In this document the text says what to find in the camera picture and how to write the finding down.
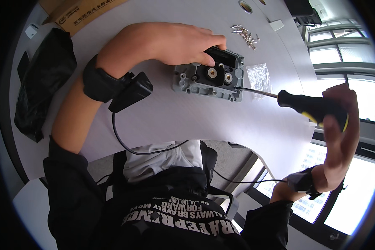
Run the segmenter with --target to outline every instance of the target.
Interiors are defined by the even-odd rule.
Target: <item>plastic bag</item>
[[[39,142],[54,93],[76,68],[70,33],[53,28],[36,50],[21,81],[14,123],[21,133]]]
[[[250,88],[271,93],[272,86],[270,83],[270,74],[268,73],[267,64],[257,64],[246,66],[247,75],[249,76]],[[254,99],[260,100],[264,95],[253,93]]]

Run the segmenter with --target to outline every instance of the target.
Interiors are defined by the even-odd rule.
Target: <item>gray floor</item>
[[[231,148],[227,142],[204,140],[207,146],[218,153],[215,170],[225,178],[232,180],[242,166],[247,162],[252,152],[247,148]],[[110,174],[112,171],[113,156],[107,156],[89,163],[88,171],[95,181]],[[214,173],[211,185],[219,189],[225,189],[228,181]],[[112,197],[111,188],[107,191],[107,199]]]

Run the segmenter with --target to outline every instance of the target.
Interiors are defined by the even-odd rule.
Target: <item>yellow and black handle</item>
[[[334,115],[339,123],[340,131],[345,131],[349,122],[349,113],[334,100],[323,97],[292,95],[285,90],[278,93],[277,101],[280,107],[290,107],[308,117],[312,122],[323,127],[322,121],[326,115]]]

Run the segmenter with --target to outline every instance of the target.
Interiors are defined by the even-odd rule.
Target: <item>black cable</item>
[[[223,177],[220,173],[218,173],[215,169],[214,169],[214,172],[215,173],[217,173],[217,175],[219,175],[222,179],[224,179],[224,180],[227,180],[228,182],[231,182],[231,183],[261,183],[261,182],[269,182],[269,181],[277,181],[277,182],[287,182],[287,181],[285,181],[285,180],[277,180],[277,179],[272,179],[272,180],[261,180],[261,181],[258,181],[258,182],[234,182],[234,181],[232,181],[232,180],[229,180],[229,179],[227,179],[227,178],[225,178],[225,177]]]
[[[96,182],[96,184],[99,183],[99,182],[101,182],[102,179],[104,179],[105,177],[110,176],[110,175],[111,175],[111,174],[108,174],[108,175],[103,176],[100,180],[98,180],[98,181]]]
[[[118,133],[117,133],[117,129],[115,128],[115,113],[113,113],[112,115],[112,123],[113,123],[113,129],[114,129],[114,134],[115,134],[115,137],[118,139],[118,142],[120,142],[120,144],[126,149],[126,151],[128,151],[129,153],[132,153],[132,154],[137,154],[137,155],[150,155],[150,154],[157,154],[157,153],[162,153],[162,152],[167,152],[167,151],[170,151],[174,148],[177,148],[177,147],[180,147],[182,146],[183,144],[187,143],[188,140],[184,141],[183,143],[180,143],[179,145],[176,145],[175,147],[171,147],[171,148],[167,148],[167,149],[164,149],[164,150],[159,150],[159,151],[154,151],[154,152],[150,152],[150,153],[139,153],[139,152],[135,152],[133,151],[132,149],[128,148],[120,139],[120,137],[118,136]]]

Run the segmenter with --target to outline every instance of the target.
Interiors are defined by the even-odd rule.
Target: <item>white desk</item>
[[[282,0],[246,1],[253,14],[245,13],[238,1],[211,0],[130,0],[101,15],[72,37],[78,67],[70,80],[54,96],[43,126],[45,136],[35,143],[14,125],[15,104],[20,80],[16,68],[25,50],[33,54],[38,37],[29,40],[23,33],[18,43],[10,82],[10,115],[17,150],[29,179],[44,176],[43,159],[47,157],[49,134],[60,103],[76,76],[102,46],[123,27],[137,22],[180,22],[212,29],[227,37],[227,47],[245,57],[245,65],[266,63],[273,92],[285,89],[302,94],[303,88],[316,81],[307,49]],[[29,22],[43,19],[37,6]],[[268,20],[281,19],[284,27],[274,32]],[[257,51],[244,40],[231,34],[230,27],[243,24],[260,42]],[[154,86],[153,94],[116,115],[117,130],[129,147],[171,140],[207,139],[241,144],[260,156],[275,178],[295,172],[301,164],[304,147],[310,142],[314,127],[308,119],[289,108],[281,108],[273,98],[253,100],[252,93],[243,93],[241,103],[176,93],[171,89],[173,66],[151,60],[131,70],[144,71]],[[245,87],[250,87],[245,72]],[[103,104],[91,126],[81,150],[88,161],[123,150],[114,136],[111,113]]]

